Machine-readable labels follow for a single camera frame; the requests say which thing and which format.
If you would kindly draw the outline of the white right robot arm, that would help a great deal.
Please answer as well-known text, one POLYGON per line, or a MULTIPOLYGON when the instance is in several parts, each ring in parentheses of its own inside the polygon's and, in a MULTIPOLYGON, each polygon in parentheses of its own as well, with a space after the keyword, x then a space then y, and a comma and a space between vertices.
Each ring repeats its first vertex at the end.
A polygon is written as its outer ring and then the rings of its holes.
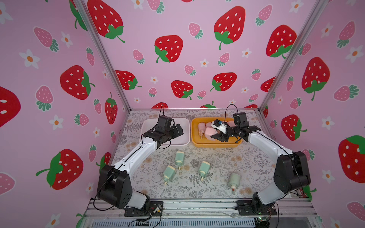
POLYGON ((310 185, 308 161, 303 152, 294 152, 266 136, 257 126, 250 126, 244 112, 234 114, 233 118, 234 126, 218 119, 212 121, 211 127, 220 131, 212 138, 221 142, 228 142, 231 137, 245 140, 276 163, 273 182, 252 197, 251 205, 255 210, 267 208, 288 193, 310 185))

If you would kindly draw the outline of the white plastic storage box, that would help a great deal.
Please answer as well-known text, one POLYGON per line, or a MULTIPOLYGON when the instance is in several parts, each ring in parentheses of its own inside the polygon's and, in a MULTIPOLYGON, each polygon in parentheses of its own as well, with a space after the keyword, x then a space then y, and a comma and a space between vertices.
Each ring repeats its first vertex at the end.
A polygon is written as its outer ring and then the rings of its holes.
POLYGON ((141 135, 144 144, 151 143, 157 149, 186 146, 190 142, 190 122, 186 118, 162 115, 144 121, 141 135))

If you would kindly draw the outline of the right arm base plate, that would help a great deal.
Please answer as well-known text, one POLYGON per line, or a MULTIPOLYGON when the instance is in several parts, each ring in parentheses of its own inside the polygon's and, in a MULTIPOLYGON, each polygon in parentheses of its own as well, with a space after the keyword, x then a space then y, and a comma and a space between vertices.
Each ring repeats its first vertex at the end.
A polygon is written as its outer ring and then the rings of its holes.
POLYGON ((234 208, 239 212, 240 216, 270 216, 277 215, 277 210, 275 208, 274 203, 271 204, 263 204, 259 197, 258 193, 254 193, 251 200, 238 200, 236 201, 237 205, 234 208))

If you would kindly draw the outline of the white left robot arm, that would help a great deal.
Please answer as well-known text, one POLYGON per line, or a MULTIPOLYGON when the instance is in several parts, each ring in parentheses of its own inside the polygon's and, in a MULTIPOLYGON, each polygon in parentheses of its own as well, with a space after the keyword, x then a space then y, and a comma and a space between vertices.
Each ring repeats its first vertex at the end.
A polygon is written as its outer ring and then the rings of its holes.
POLYGON ((182 135, 183 128, 173 118, 159 116, 157 123, 141 135, 141 141, 129 154, 113 165, 105 165, 101 169, 95 198, 118 209, 149 209, 149 197, 133 190, 131 177, 162 144, 170 143, 182 135))

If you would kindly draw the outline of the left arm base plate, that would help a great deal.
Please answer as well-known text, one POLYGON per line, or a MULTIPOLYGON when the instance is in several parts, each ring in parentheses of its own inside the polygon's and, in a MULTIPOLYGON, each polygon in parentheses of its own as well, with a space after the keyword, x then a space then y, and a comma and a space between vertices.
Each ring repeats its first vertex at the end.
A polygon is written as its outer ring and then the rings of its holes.
POLYGON ((159 217, 163 212, 163 201, 160 200, 147 200, 145 205, 141 209, 127 207, 125 209, 125 217, 159 217))

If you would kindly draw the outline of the yellow plastic storage box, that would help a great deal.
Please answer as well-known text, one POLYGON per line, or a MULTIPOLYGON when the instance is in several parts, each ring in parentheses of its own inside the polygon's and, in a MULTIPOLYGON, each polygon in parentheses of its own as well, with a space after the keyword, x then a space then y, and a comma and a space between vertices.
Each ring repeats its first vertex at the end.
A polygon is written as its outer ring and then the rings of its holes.
POLYGON ((221 142, 218 140, 208 140, 205 136, 202 138, 199 136, 199 123, 208 123, 214 120, 223 121, 223 117, 197 117, 194 118, 191 122, 191 141, 196 147, 199 148, 236 148, 238 147, 242 141, 235 143, 237 139, 235 137, 231 137, 228 142, 221 142))

